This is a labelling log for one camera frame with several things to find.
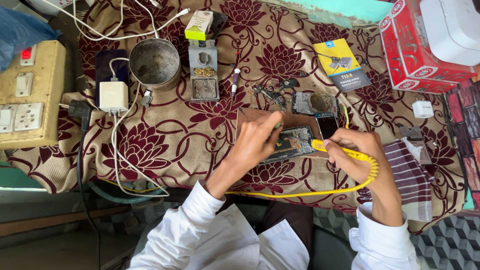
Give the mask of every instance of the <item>white shirt sleeve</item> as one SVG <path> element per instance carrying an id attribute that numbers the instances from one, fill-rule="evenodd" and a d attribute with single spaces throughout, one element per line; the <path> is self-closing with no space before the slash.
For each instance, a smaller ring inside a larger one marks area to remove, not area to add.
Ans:
<path id="1" fill-rule="evenodd" d="M 217 200 L 197 182 L 183 205 L 167 210 L 162 222 L 150 231 L 145 249 L 132 258 L 130 269 L 186 268 L 195 244 L 224 202 L 225 197 Z"/>
<path id="2" fill-rule="evenodd" d="M 419 270 L 420 263 L 407 231 L 407 215 L 403 225 L 390 227 L 372 220 L 372 202 L 357 209 L 358 228 L 350 229 L 350 245 L 358 251 L 352 262 L 353 270 L 402 269 Z"/>

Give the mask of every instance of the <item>red box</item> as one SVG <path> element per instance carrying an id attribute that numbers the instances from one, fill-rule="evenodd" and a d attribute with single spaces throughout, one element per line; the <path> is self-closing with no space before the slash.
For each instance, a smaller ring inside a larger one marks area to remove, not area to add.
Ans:
<path id="1" fill-rule="evenodd" d="M 478 66 L 444 62 L 430 50 L 420 0 L 398 0 L 390 9 L 399 55 L 407 77 L 461 83 L 476 76 Z"/>
<path id="2" fill-rule="evenodd" d="M 437 80 L 426 80 L 421 78 L 408 78 L 402 66 L 398 40 L 393 29 L 392 19 L 387 15 L 380 22 L 380 37 L 385 53 L 385 62 L 390 73 L 390 82 L 393 89 L 441 94 L 456 86 L 456 83 L 448 83 Z"/>

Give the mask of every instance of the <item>phone screen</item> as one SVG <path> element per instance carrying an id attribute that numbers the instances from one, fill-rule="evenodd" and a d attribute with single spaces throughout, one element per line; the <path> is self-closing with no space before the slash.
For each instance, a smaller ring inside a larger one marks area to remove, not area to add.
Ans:
<path id="1" fill-rule="evenodd" d="M 113 78 L 113 73 L 110 70 L 110 60 L 113 58 L 128 58 L 127 51 L 124 49 L 113 50 L 98 50 L 95 52 L 95 96 L 96 105 L 100 106 L 100 82 L 109 82 Z M 112 68 L 115 71 L 119 81 L 124 82 L 129 89 L 130 93 L 130 79 L 129 68 L 127 60 L 115 60 L 112 63 Z M 128 103 L 130 104 L 130 94 L 128 95 Z"/>
<path id="2" fill-rule="evenodd" d="M 338 124 L 334 116 L 318 117 L 315 119 L 317 120 L 318 128 L 320 129 L 320 134 L 322 134 L 323 140 L 333 136 L 338 129 Z"/>

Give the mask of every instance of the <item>checkered cloth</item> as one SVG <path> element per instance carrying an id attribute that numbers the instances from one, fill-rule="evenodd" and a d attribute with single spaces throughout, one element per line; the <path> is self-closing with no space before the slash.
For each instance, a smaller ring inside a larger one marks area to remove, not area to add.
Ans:
<path id="1" fill-rule="evenodd" d="M 432 220 L 431 183 L 435 177 L 410 154 L 404 142 L 384 145 L 395 183 L 402 196 L 402 210 L 414 221 Z"/>

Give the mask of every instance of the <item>white wall charger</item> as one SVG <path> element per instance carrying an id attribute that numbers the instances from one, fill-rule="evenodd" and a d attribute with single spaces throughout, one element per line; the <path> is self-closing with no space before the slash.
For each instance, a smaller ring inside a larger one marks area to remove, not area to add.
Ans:
<path id="1" fill-rule="evenodd" d="M 120 82 L 100 82 L 100 106 L 106 112 L 128 110 L 128 86 Z"/>
<path id="2" fill-rule="evenodd" d="M 429 118 L 433 116 L 432 103 L 428 100 L 417 100 L 412 104 L 413 115 L 416 118 Z"/>

